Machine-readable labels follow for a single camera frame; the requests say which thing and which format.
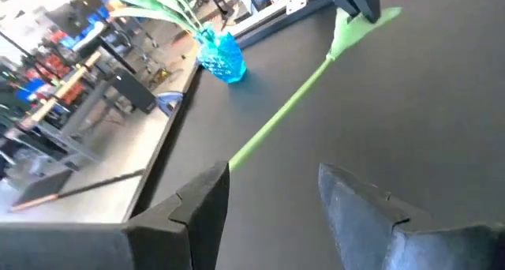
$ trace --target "blue glass vase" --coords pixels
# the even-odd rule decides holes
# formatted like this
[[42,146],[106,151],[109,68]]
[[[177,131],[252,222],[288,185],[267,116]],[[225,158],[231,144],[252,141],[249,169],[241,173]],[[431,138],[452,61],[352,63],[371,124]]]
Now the blue glass vase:
[[197,58],[205,69],[227,84],[242,79],[247,70],[244,57],[237,41],[229,32],[216,35],[211,24],[206,24],[195,39],[200,43]]

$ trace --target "black table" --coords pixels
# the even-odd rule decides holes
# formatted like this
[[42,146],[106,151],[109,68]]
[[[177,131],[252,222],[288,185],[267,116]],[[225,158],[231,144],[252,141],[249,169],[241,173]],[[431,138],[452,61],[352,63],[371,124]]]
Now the black table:
[[[217,269],[339,269],[320,162],[430,211],[440,225],[503,220],[502,0],[383,0],[390,24],[332,64],[231,175]],[[244,81],[200,77],[152,205],[231,156],[324,60],[327,7],[245,49]]]

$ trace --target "vase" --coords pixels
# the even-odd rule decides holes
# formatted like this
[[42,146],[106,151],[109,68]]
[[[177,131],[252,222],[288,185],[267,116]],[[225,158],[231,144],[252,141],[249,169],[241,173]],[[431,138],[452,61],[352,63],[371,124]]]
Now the vase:
[[195,39],[200,43],[197,59],[205,69],[227,84],[242,79],[247,70],[244,57],[229,32],[216,34],[211,24],[205,24]]

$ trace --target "black tabletop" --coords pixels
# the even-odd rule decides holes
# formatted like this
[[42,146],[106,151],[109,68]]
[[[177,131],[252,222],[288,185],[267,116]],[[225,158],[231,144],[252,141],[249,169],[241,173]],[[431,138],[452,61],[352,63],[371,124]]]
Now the black tabletop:
[[[505,219],[505,4],[388,6],[403,12],[339,57],[231,175],[217,269],[340,268],[317,188],[321,162],[441,226]],[[247,48],[239,84],[203,73],[152,204],[233,156],[324,60],[334,19],[322,9]]]

